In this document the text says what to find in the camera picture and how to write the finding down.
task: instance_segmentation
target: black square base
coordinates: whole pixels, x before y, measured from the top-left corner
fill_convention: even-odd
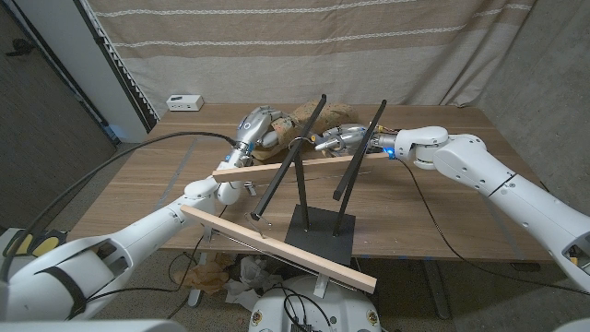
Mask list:
[[[344,215],[338,236],[332,236],[338,213],[317,207],[308,207],[311,227],[305,231],[301,217],[301,206],[293,211],[285,243],[296,246],[312,254],[319,255],[335,263],[350,265],[355,216]]]

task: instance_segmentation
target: table surface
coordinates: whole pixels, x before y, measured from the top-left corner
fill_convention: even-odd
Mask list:
[[[209,131],[234,137],[236,125],[258,104],[208,104],[197,113],[171,113],[149,134],[149,138],[178,131]],[[298,105],[274,104],[291,112]],[[367,124],[377,105],[356,105],[360,119]],[[488,118],[477,108],[453,106],[387,106],[380,121],[390,128],[417,128],[439,125],[449,133],[469,133],[484,140],[488,151],[529,181],[539,184],[526,163],[516,154]],[[192,181],[206,178],[227,155],[227,142],[213,137],[180,136],[170,138],[133,153],[123,168],[100,194],[68,240],[119,231],[165,206],[183,194]],[[305,159],[321,158],[306,151]],[[436,171],[411,166],[432,213],[449,243],[463,257],[482,261],[550,261],[549,255],[524,230],[503,215],[483,196]],[[317,177],[306,181],[311,207],[338,211],[332,199],[340,178]],[[258,186],[258,196],[242,193],[239,201],[225,211],[223,218],[250,227],[244,219],[260,200],[266,187]],[[284,241],[293,209],[299,203],[297,184],[283,182],[265,211],[272,227],[263,233]],[[217,202],[218,213],[223,206]],[[352,254],[361,257],[412,259],[457,259],[444,244],[407,170],[396,160],[384,160],[370,173],[359,176],[347,213],[355,215]],[[192,249],[203,227],[189,227],[171,238],[162,249]],[[202,251],[251,253],[252,250],[219,235],[211,243],[201,243]]]

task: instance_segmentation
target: black stand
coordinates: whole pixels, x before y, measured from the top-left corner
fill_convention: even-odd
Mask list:
[[[308,207],[308,210],[312,227],[308,231],[305,230],[306,224],[301,217],[301,206],[296,205],[285,243],[338,264],[349,266],[356,217],[345,214],[340,221],[339,236],[332,236],[338,214],[317,207]]]
[[[325,95],[318,103],[312,113],[310,120],[301,130],[300,137],[306,137],[312,128],[313,123],[322,111],[325,105]],[[386,101],[381,103],[381,107],[375,114],[367,133],[372,133],[384,111]],[[352,257],[352,242],[354,235],[354,225],[356,217],[345,214],[352,188],[359,174],[360,164],[365,154],[365,147],[371,135],[365,134],[360,142],[361,148],[357,150],[352,161],[348,165],[346,172],[338,188],[334,192],[334,199],[340,200],[342,192],[345,190],[344,199],[340,205],[340,210],[336,213],[316,207],[307,206],[307,195],[305,192],[305,175],[303,173],[303,162],[301,160],[302,139],[298,139],[290,148],[289,154],[283,160],[277,174],[270,182],[270,185],[263,194],[260,202],[250,213],[254,220],[259,220],[264,213],[270,199],[277,191],[278,185],[283,180],[285,173],[293,162],[295,164],[295,174],[297,175],[297,186],[299,189],[299,205],[295,206],[291,223],[285,238],[285,243],[296,246],[312,254],[319,255],[333,262],[350,265]]]

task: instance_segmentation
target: beige curtain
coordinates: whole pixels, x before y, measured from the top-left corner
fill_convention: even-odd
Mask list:
[[[535,0],[88,0],[155,108],[474,100]]]

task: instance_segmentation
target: wooden stick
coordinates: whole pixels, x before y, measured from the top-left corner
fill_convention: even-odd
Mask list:
[[[256,231],[237,225],[225,219],[213,216],[194,207],[182,206],[181,211],[205,226],[224,232],[232,238],[249,244],[254,248],[279,255],[293,263],[308,267],[311,270],[322,273],[332,279],[342,281],[347,285],[362,291],[373,293],[377,279],[355,271],[351,268],[341,266],[318,255],[301,250],[300,248],[283,243],[273,238],[264,239]]]
[[[343,171],[348,167],[348,164],[352,160],[353,156],[335,157],[335,158],[322,158],[316,160],[304,160],[303,171],[304,172],[325,172],[328,174],[334,174],[336,171]],[[384,163],[384,159],[389,159],[389,155],[386,152],[372,153],[366,155],[362,162],[362,167],[375,166]],[[270,180],[278,171],[280,167],[279,163],[243,167],[229,170],[218,170],[213,171],[213,178],[218,183],[232,182],[232,181],[261,181]],[[287,174],[289,176],[295,176],[295,165],[291,163]]]

